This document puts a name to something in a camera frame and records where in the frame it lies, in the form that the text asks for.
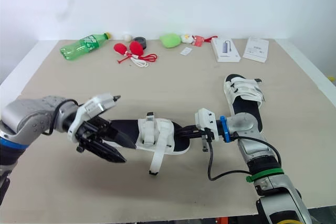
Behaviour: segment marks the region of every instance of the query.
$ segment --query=blue ring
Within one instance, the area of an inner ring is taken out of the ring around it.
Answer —
[[[228,130],[227,125],[226,125],[226,118],[225,118],[225,116],[221,115],[221,117],[219,119],[222,122],[222,126],[223,126],[224,142],[229,143],[229,142],[231,142],[231,139],[230,139],[229,130]]]
[[[20,149],[20,150],[24,150],[24,149],[29,147],[29,145],[13,143],[13,142],[8,141],[8,140],[6,140],[2,137],[0,137],[0,144],[5,145],[9,148]]]

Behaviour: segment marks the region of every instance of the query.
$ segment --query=white box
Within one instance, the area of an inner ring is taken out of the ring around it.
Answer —
[[[211,40],[218,62],[239,62],[240,56],[231,39],[213,38]]]
[[[267,60],[268,40],[248,38],[243,58],[264,63]]]

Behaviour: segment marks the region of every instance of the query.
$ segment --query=white wall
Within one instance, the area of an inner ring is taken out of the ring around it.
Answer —
[[[336,0],[304,0],[290,40],[326,76],[336,78]]]
[[[332,0],[319,1],[314,3],[335,5]],[[305,31],[308,20],[313,33],[319,28],[323,37],[330,34],[314,23],[323,19],[327,24],[331,17],[315,13],[318,10],[310,5],[311,0],[3,0],[2,10],[7,12],[7,30],[18,23],[18,33],[37,39],[78,39],[104,31],[114,38],[128,32],[153,39],[166,32],[188,32],[232,38],[291,37],[295,44],[304,45],[310,43]],[[322,71],[330,65],[328,60],[334,60],[311,58]]]
[[[0,83],[37,42],[34,30],[23,21],[24,10],[12,10],[9,1],[0,0]]]

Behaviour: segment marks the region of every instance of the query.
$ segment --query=red tag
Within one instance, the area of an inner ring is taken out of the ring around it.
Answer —
[[[202,36],[193,36],[194,37],[194,42],[193,42],[193,45],[196,46],[196,47],[201,47],[202,46],[202,43],[204,41],[204,37]]]

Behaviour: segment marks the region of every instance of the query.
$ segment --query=red string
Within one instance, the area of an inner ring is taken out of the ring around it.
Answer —
[[[139,56],[138,59],[140,60],[145,60],[145,61],[149,61],[149,62],[155,62],[157,59],[157,55],[156,54],[150,54],[147,56]]]
[[[126,51],[126,58],[123,58],[122,60],[117,60],[117,62],[120,64],[122,63],[124,60],[130,59],[132,57],[132,54],[130,52]]]
[[[210,38],[204,39],[204,42],[211,42],[212,38],[218,38],[218,36],[212,36]]]

